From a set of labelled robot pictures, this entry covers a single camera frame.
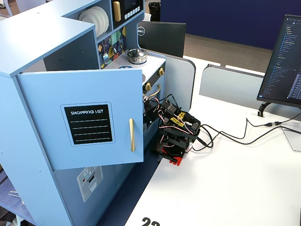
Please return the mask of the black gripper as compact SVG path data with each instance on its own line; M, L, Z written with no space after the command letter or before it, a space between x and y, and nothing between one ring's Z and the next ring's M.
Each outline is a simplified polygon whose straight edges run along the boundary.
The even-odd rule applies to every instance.
M143 96L143 103L144 103L144 117L146 118L158 118L158 107L159 107L159 100L154 97L150 98L147 95Z

